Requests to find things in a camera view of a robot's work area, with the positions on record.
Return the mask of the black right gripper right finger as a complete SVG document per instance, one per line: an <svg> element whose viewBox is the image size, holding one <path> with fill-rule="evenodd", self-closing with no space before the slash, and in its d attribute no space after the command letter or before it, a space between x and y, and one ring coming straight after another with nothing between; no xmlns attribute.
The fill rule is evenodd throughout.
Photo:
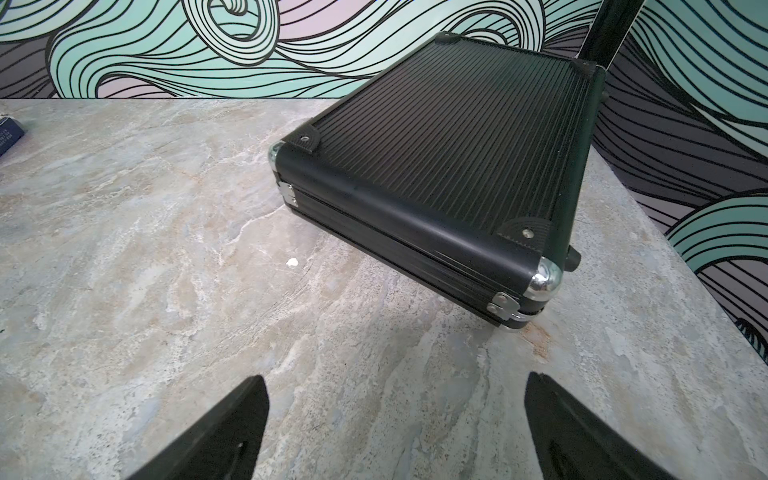
<svg viewBox="0 0 768 480"><path fill-rule="evenodd" d="M524 407L545 479L671 479L548 375L528 375Z"/></svg>

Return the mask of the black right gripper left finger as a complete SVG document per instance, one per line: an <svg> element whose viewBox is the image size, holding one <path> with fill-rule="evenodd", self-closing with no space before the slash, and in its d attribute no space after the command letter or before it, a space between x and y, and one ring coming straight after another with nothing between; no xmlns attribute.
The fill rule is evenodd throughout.
<svg viewBox="0 0 768 480"><path fill-rule="evenodd" d="M264 378L248 377L131 477L250 479L269 408Z"/></svg>

